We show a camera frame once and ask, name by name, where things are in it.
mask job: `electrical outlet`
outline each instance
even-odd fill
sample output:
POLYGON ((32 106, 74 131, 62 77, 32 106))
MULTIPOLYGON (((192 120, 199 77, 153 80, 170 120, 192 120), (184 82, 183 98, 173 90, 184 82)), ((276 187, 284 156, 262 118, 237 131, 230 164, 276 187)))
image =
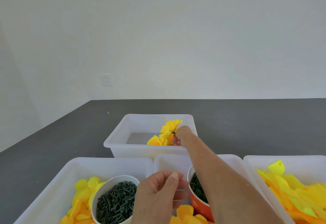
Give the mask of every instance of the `electrical outlet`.
POLYGON ((112 77, 111 75, 101 75, 101 83, 103 86, 112 86, 112 77))

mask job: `white plastic bin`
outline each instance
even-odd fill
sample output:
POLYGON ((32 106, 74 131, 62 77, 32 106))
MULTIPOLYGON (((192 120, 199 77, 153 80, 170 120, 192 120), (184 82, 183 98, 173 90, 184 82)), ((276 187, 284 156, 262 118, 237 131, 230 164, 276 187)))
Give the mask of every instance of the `white plastic bin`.
POLYGON ((127 114, 111 135, 104 147, 110 148, 117 157, 148 157, 152 160, 159 154, 184 154, 187 151, 178 146, 147 145, 148 140, 159 135, 162 126, 169 120, 179 119, 197 136, 194 118, 189 114, 127 114))
POLYGON ((316 182, 326 183, 326 156, 245 156, 243 159, 283 222, 285 224, 294 224, 281 203, 257 173, 257 169, 268 170, 268 166, 277 160, 283 161, 286 174, 293 174, 303 184, 309 185, 316 182))
MULTIPOLYGON (((223 161, 225 161, 231 168, 233 168, 236 172, 245 177, 265 198, 265 200, 269 203, 266 196, 259 188, 255 179, 251 176, 250 172, 246 168, 243 160, 236 155, 218 155, 223 161)), ((156 173, 161 170, 169 170, 169 171, 177 171, 183 173, 184 180, 187 180, 187 173, 189 168, 192 166, 190 157, 188 155, 158 155, 154 160, 153 165, 153 173, 156 173)), ((184 200, 182 204, 190 204, 190 198, 184 200)))
POLYGON ((50 184, 22 213, 15 224, 58 224, 71 207, 75 183, 97 176, 101 182, 119 175, 130 175, 139 181, 153 172, 148 158, 85 158, 69 161, 50 184))

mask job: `fingernail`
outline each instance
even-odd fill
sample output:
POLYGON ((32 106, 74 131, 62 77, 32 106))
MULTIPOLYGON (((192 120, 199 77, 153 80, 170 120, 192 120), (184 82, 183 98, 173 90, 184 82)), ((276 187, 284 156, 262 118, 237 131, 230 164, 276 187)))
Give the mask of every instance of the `fingernail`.
POLYGON ((179 180, 179 175, 178 175, 178 173, 176 171, 171 173, 171 177, 175 178, 176 180, 179 180))

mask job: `gray table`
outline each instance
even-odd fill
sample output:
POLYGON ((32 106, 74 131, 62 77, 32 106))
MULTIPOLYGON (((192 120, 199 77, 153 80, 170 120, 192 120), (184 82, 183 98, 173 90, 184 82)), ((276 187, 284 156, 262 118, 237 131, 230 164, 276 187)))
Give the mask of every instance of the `gray table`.
POLYGON ((69 160, 112 157, 103 142, 128 113, 191 114, 217 154, 326 155, 326 99, 90 101, 0 153, 1 223, 13 223, 69 160))

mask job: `forearm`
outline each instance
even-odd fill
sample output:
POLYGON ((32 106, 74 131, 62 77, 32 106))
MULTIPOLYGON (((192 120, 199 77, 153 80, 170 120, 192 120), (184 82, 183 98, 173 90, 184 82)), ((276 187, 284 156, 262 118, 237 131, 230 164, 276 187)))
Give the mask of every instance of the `forearm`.
POLYGON ((260 193, 191 135, 184 144, 205 191, 215 223, 279 224, 283 221, 260 193))

